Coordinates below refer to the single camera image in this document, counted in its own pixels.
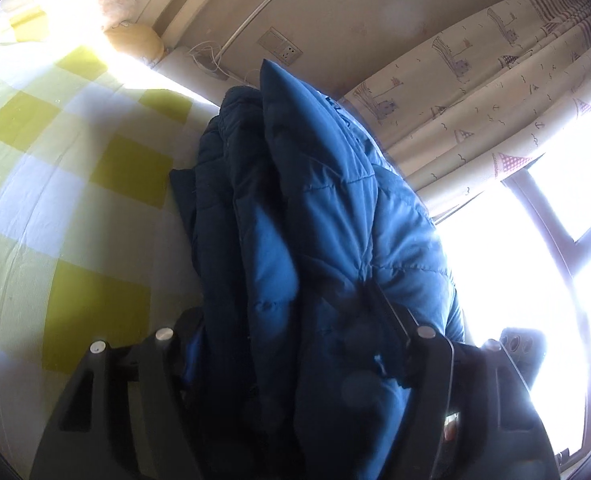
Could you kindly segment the cream pink pillow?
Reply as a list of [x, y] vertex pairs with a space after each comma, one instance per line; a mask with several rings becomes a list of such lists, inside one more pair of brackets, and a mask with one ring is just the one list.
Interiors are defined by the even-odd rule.
[[132, 21], [136, 9], [136, 0], [52, 0], [51, 12], [69, 29], [105, 32]]

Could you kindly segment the window with brown frame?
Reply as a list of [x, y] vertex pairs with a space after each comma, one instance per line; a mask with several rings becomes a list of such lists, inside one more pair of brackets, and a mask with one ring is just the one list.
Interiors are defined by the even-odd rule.
[[561, 470], [591, 456], [591, 106], [553, 145], [439, 224], [474, 344], [545, 339], [531, 398]]

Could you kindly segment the wall power socket plate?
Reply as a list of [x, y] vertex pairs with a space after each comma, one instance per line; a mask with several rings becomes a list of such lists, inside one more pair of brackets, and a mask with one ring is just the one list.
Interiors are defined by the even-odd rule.
[[302, 50], [274, 27], [264, 32], [257, 44], [286, 66], [292, 65], [302, 56]]

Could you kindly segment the patterned cream curtain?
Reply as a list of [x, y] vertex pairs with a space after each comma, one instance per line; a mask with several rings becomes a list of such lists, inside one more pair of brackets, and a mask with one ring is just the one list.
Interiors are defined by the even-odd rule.
[[504, 0], [342, 100], [438, 217], [542, 155], [591, 112], [591, 0]]

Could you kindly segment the yellow pillow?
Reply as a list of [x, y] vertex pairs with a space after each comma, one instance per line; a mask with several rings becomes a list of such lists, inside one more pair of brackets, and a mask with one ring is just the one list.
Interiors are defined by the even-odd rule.
[[150, 26], [123, 22], [107, 29], [104, 34], [115, 51], [148, 66], [158, 64], [165, 56], [163, 41]]

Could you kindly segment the white bedside table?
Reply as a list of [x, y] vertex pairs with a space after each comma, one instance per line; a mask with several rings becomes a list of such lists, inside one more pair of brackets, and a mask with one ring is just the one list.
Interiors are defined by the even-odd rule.
[[244, 76], [239, 76], [225, 68], [222, 61], [215, 64], [213, 58], [219, 49], [220, 44], [210, 40], [199, 42], [191, 48], [168, 48], [164, 58], [154, 66], [154, 70], [217, 106], [222, 104], [230, 88], [260, 87], [260, 71], [257, 68]]

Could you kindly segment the blue quilted puffer jacket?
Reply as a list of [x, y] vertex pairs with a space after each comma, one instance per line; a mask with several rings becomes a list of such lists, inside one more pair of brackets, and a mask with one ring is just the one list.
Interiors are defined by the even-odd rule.
[[463, 339], [419, 197], [343, 107], [269, 61], [169, 182], [203, 290], [184, 381], [205, 477], [377, 478], [408, 391], [370, 287]]

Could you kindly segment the yellow white checkered bedsheet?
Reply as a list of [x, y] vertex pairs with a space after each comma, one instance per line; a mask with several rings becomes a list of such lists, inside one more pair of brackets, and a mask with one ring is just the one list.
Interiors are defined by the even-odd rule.
[[76, 0], [0, 0], [0, 452], [22, 476], [93, 341], [201, 302], [169, 173], [216, 113]]

